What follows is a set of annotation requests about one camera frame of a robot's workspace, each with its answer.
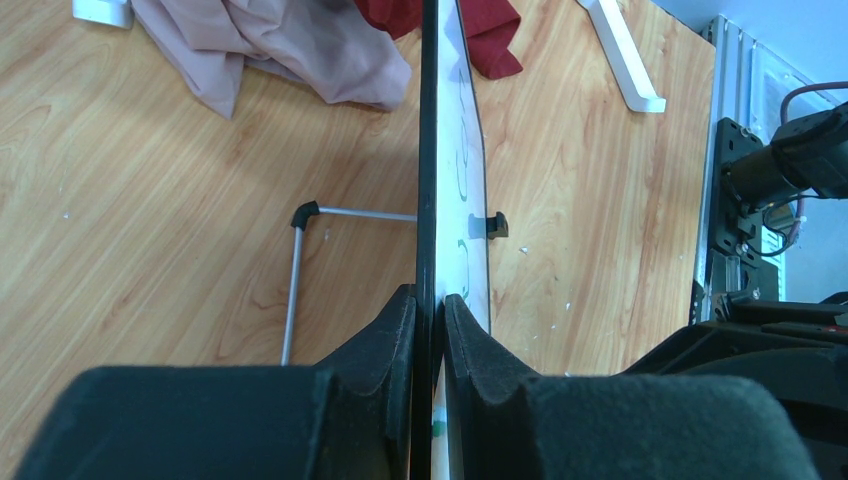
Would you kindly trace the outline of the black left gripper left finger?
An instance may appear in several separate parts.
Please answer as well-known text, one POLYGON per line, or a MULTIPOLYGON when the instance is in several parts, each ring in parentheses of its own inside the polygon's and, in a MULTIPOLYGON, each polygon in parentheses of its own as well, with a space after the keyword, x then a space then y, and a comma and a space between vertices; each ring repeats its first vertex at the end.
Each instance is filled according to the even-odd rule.
POLYGON ((399 287, 312 366, 101 366, 62 392, 19 479, 403 479, 416 301, 399 287))

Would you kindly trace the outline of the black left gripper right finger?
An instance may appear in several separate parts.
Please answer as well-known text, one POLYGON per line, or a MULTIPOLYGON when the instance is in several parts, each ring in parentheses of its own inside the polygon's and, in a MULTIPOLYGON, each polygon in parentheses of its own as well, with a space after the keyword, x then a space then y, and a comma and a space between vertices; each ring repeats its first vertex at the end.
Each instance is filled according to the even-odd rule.
POLYGON ((544 376, 444 300, 455 479, 814 479, 784 408, 733 376, 544 376))

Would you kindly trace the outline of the red hanging shirt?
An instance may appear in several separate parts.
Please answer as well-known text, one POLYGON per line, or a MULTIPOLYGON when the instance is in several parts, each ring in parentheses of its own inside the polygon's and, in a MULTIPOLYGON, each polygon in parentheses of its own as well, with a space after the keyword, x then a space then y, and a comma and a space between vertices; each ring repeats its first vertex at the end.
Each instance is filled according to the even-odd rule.
MULTIPOLYGON (((398 39, 421 26, 423 3, 414 0, 356 0, 372 27, 398 39)), ((508 0, 460 0, 468 52, 473 67, 485 78, 498 80, 523 71, 509 46, 521 16, 508 0)))

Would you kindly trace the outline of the white clothes rack base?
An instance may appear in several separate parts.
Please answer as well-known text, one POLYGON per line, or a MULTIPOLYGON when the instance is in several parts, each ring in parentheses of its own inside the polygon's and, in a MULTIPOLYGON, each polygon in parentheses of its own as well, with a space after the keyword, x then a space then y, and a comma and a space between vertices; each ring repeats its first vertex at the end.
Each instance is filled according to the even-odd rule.
MULTIPOLYGON (((663 113, 666 99, 659 96, 647 73, 616 1, 579 1, 588 12, 627 107, 634 112, 663 113)), ((134 14, 130 1, 71 2, 76 19, 130 29, 134 14)))

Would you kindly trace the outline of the pink hanging garment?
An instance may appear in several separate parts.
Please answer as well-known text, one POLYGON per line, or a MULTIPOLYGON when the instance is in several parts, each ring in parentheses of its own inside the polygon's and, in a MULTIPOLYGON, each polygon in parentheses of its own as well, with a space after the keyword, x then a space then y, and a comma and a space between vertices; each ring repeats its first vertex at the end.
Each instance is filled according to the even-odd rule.
POLYGON ((381 110, 412 70, 352 1, 135 1, 135 16, 191 92, 231 118, 251 66, 311 87, 326 103, 381 110))

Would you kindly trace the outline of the white whiteboard black frame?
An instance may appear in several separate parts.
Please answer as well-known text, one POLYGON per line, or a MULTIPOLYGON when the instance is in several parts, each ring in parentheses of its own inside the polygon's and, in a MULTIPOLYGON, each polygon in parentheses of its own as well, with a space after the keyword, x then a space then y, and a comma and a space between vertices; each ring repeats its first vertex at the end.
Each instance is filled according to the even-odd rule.
POLYGON ((289 479, 470 478, 472 371, 490 335, 486 159, 461 8, 422 5, 416 280, 315 366, 289 479))

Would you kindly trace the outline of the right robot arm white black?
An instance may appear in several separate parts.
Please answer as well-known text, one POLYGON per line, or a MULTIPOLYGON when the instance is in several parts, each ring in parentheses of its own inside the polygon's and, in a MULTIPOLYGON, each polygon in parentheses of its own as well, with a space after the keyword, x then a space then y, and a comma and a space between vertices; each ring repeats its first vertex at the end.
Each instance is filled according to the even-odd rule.
POLYGON ((780 125, 763 141, 715 129, 703 277, 690 323, 633 371, 754 380, 787 410, 824 479, 847 475, 847 294, 788 298, 785 255, 800 200, 847 196, 847 108, 780 125))

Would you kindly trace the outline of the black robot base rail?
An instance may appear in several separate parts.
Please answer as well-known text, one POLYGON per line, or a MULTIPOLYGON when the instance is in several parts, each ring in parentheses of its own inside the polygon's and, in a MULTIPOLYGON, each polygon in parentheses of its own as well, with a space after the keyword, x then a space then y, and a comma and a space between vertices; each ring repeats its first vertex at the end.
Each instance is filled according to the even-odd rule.
POLYGON ((702 227, 690 321, 749 321, 847 330, 847 295, 788 302, 778 260, 797 241, 806 200, 847 198, 847 106, 789 117, 779 97, 775 141, 749 129, 756 41, 722 16, 702 32, 716 49, 702 227))

